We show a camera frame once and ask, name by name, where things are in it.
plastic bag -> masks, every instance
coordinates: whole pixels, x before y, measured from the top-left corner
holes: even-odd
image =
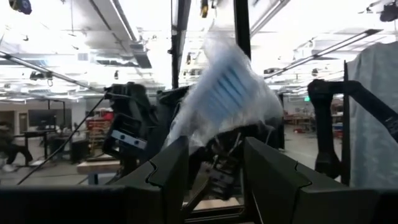
[[[282,119],[282,105],[274,91],[265,83],[264,79],[256,75],[250,66],[250,60],[236,45],[227,41],[213,42],[211,47],[205,50],[209,60],[208,68],[203,71],[198,83],[190,89],[182,101],[180,111],[173,120],[166,145],[171,144],[179,136],[188,136],[190,153],[195,149],[205,146],[206,143],[219,133],[227,132],[240,126],[256,123],[265,123],[266,120],[276,118]],[[225,66],[232,66],[245,73],[243,82],[249,84],[253,92],[250,100],[244,102],[239,110],[233,109],[228,117],[217,121],[217,111],[204,110],[201,106],[203,95],[209,91],[214,81],[215,73]]]

gray fabric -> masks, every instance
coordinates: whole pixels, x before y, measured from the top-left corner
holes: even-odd
[[[375,44],[348,63],[357,80],[398,111],[398,42]],[[398,144],[387,129],[357,102],[350,100],[351,185],[398,188]]]

ceiling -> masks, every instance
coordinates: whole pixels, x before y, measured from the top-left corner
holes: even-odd
[[[128,81],[143,83],[150,93],[171,88],[170,1],[30,1],[33,12],[28,16],[0,1],[0,51],[51,70],[54,78],[31,80],[34,69],[0,59],[0,100],[97,98],[103,87]],[[373,13],[361,13],[373,1],[249,0],[253,70],[269,76],[264,74],[269,68],[285,68],[365,30],[382,29],[266,82],[302,97],[314,68],[317,78],[341,79],[343,60],[354,59],[375,42],[396,41],[395,24],[379,22],[377,14],[389,1],[379,1],[370,8]],[[180,85],[197,81],[216,40],[234,41],[233,0],[215,3],[202,18],[200,0],[192,0]],[[65,81],[69,79],[83,87]]]

person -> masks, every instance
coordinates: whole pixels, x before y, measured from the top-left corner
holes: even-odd
[[[32,154],[25,146],[18,146],[13,143],[14,136],[10,132],[7,123],[0,123],[0,150],[7,155],[6,164],[2,167],[4,172],[14,172],[16,167],[13,165],[18,153],[25,157],[25,165],[33,161]]]

wooden board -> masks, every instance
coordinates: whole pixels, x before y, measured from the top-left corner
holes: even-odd
[[[77,165],[79,174],[112,173],[118,171],[120,161],[82,162]]]
[[[209,209],[209,208],[223,208],[223,207],[231,207],[231,206],[238,206],[239,202],[236,198],[230,198],[228,201],[223,200],[202,200],[199,204],[195,207],[194,210],[201,210],[201,209]]]

